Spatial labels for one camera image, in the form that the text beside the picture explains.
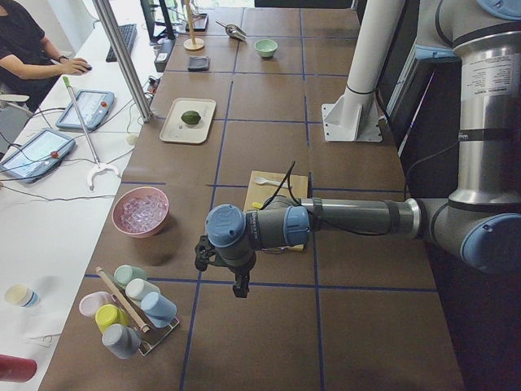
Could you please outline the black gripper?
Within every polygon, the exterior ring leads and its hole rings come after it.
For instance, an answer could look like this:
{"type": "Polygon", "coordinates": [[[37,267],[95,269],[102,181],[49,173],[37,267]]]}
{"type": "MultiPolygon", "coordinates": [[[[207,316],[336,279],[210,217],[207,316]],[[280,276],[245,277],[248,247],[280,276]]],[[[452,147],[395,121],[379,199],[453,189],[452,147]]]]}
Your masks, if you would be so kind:
{"type": "Polygon", "coordinates": [[[235,284],[233,286],[233,293],[236,298],[247,298],[249,293],[250,271],[256,264],[256,253],[247,255],[245,261],[241,265],[233,265],[231,260],[221,257],[226,267],[230,269],[235,275],[235,284]]]}

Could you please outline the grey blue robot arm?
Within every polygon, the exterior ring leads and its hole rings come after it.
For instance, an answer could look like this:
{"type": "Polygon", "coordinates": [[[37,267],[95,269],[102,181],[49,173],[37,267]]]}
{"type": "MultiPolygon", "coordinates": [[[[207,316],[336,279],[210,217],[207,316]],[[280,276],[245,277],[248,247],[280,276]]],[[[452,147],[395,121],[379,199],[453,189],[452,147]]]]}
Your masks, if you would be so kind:
{"type": "Polygon", "coordinates": [[[297,199],[274,194],[258,210],[214,208],[195,267],[229,269],[246,297],[256,252],[305,244],[324,226],[430,241],[487,273],[520,266],[520,195],[511,164],[520,145],[520,4],[423,1],[418,59],[462,61],[458,187],[447,199],[402,202],[297,199]]]}

